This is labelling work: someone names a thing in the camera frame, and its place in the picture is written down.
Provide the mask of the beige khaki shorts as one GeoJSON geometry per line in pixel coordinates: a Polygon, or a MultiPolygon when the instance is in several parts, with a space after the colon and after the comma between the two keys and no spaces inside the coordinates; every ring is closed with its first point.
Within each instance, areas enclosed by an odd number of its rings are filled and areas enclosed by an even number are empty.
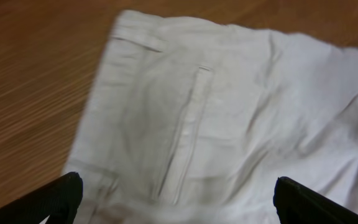
{"type": "Polygon", "coordinates": [[[76,224],[278,223],[280,176],[358,213],[358,49],[123,11],[64,170],[76,224]]]}

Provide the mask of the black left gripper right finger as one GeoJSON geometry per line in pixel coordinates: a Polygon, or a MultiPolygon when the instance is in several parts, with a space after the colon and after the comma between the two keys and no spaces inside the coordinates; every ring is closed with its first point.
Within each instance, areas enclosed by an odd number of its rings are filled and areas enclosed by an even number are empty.
{"type": "Polygon", "coordinates": [[[273,204],[281,224],[358,224],[358,214],[288,177],[277,179],[273,204]]]}

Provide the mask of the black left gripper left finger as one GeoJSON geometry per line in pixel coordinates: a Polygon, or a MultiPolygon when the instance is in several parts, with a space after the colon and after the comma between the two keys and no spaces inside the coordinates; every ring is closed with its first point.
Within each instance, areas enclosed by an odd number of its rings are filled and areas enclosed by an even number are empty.
{"type": "Polygon", "coordinates": [[[69,172],[0,208],[0,224],[73,224],[83,198],[83,180],[69,172]]]}

